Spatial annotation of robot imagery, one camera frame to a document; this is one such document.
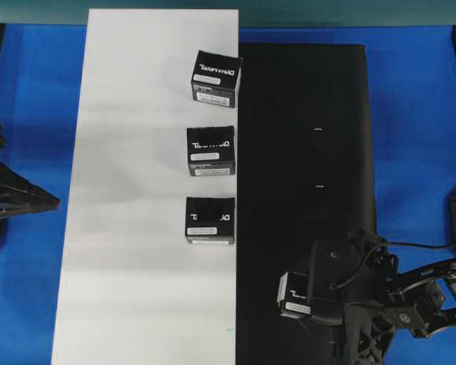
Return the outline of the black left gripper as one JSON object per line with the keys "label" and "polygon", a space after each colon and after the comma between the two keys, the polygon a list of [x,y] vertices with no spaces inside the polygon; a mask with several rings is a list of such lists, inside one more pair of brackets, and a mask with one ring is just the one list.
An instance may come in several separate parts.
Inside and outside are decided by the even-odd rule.
{"label": "black left gripper", "polygon": [[[5,139],[2,134],[2,127],[0,124],[0,149],[3,147]],[[31,198],[38,198],[43,203],[37,204],[5,204],[1,194],[4,188],[9,191],[22,193]],[[23,214],[35,214],[45,211],[54,211],[59,207],[60,199],[47,192],[40,186],[34,185],[21,175],[9,169],[5,164],[0,161],[0,220],[8,219],[13,216]]]}

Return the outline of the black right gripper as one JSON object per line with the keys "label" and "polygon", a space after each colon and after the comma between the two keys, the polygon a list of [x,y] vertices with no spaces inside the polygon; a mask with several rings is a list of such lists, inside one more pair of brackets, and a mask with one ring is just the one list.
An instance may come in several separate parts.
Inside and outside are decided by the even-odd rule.
{"label": "black right gripper", "polygon": [[358,262],[344,282],[344,314],[311,314],[297,319],[305,329],[336,328],[344,324],[344,364],[383,364],[396,328],[385,315],[381,298],[391,258],[387,243],[376,245],[376,234],[348,230],[349,262]]}

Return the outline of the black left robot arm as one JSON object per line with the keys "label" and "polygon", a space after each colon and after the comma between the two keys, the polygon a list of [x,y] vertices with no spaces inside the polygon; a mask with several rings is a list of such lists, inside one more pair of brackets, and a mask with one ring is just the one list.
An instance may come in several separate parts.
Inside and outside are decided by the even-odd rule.
{"label": "black left robot arm", "polygon": [[[0,150],[5,145],[0,124]],[[0,221],[23,214],[54,211],[60,199],[15,173],[0,161]]]}

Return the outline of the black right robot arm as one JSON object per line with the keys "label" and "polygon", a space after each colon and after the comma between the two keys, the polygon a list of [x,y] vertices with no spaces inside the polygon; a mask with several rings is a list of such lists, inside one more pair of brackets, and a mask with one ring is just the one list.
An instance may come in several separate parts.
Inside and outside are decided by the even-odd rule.
{"label": "black right robot arm", "polygon": [[456,327],[456,190],[449,199],[455,256],[400,272],[375,231],[375,199],[360,186],[344,233],[319,237],[307,269],[280,279],[278,305],[308,332],[318,364],[382,364],[400,330],[428,338]]}

